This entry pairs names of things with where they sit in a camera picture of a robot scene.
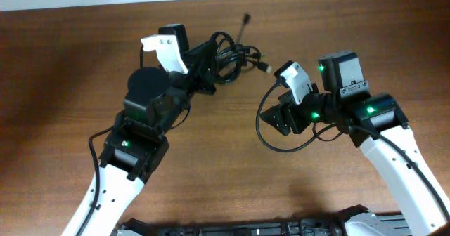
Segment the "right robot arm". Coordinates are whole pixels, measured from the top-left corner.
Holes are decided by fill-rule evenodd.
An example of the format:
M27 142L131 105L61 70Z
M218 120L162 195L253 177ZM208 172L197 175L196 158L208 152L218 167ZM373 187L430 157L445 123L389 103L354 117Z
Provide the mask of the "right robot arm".
M318 63L323 93L298 63L289 60L276 71L272 86L284 86L288 92L268 110L259 107L255 121L266 122L284 136L324 123L301 149L337 128L381 175L412 235L448 235L449 198L420 153L397 101L388 93L371 95L353 51L323 55Z

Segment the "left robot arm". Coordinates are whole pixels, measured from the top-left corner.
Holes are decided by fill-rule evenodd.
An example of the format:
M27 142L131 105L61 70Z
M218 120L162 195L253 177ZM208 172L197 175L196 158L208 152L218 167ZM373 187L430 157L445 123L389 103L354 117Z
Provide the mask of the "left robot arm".
M64 235L109 235L141 193L169 149L166 134L191 106L195 93L212 95L217 43L189 48L176 37L145 38L160 65L141 65L127 82L124 108L102 133L103 151L93 155L94 177Z

